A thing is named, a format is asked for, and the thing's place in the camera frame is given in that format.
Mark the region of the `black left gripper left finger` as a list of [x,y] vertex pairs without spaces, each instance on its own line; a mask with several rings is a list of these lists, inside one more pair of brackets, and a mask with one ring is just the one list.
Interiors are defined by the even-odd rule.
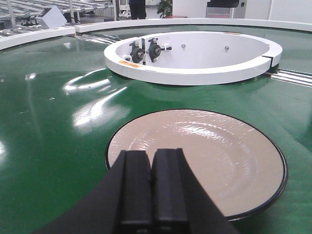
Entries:
[[38,234],[151,234],[150,163],[145,151],[121,151],[100,183]]

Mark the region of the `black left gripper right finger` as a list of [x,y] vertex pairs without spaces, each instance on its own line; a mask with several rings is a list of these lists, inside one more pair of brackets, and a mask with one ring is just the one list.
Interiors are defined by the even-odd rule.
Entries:
[[238,233],[200,185],[182,149],[158,149],[152,177],[155,234]]

